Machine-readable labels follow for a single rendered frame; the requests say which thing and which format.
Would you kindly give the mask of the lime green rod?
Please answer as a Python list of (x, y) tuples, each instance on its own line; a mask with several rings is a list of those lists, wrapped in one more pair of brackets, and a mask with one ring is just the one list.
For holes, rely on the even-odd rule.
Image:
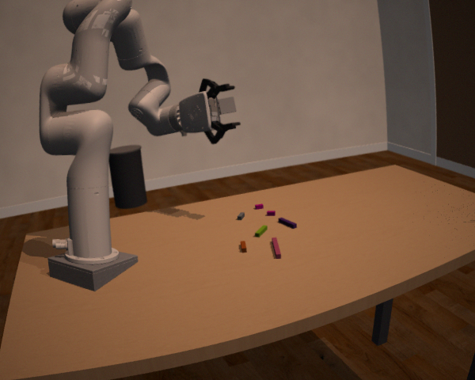
[(256, 238), (259, 238), (267, 229), (268, 229), (268, 226), (263, 225), (263, 226), (255, 233), (255, 237), (256, 237)]

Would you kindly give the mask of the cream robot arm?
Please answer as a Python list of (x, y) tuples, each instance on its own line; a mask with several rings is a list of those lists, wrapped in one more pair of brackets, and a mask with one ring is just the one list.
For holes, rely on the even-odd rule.
[(148, 82), (128, 105), (133, 117), (154, 136), (187, 136), (176, 120), (179, 104), (159, 108), (171, 91), (169, 75), (150, 55), (132, 0), (101, 1), (73, 0), (66, 5), (63, 23), (75, 34), (71, 59), (51, 67), (40, 85), (41, 146), (51, 155), (75, 155), (66, 178), (70, 236), (53, 239), (52, 245), (66, 249), (65, 258), (76, 264), (106, 264), (119, 258), (112, 248), (109, 214), (112, 119), (96, 109), (67, 112), (67, 105), (92, 103), (105, 95), (110, 42), (122, 69), (146, 70)]

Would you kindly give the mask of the purple rod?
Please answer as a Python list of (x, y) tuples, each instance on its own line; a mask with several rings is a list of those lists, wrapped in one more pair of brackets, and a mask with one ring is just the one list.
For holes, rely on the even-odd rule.
[(279, 222), (282, 223), (285, 226), (289, 226), (290, 228), (294, 229), (297, 228), (297, 224), (294, 222), (291, 222), (285, 218), (279, 218)]

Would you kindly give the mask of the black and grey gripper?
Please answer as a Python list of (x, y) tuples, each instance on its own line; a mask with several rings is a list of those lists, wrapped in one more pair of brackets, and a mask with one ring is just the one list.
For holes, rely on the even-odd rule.
[[(235, 129), (237, 125), (241, 125), (240, 122), (221, 123), (217, 95), (219, 92), (235, 88), (235, 86), (229, 85), (230, 84), (218, 85), (204, 78), (198, 93), (188, 96), (179, 102), (176, 110), (176, 120), (184, 132), (204, 132), (211, 144), (216, 144), (224, 136), (226, 131)], [(211, 88), (205, 93), (207, 86)], [(213, 130), (217, 131), (215, 137), (212, 133)]]

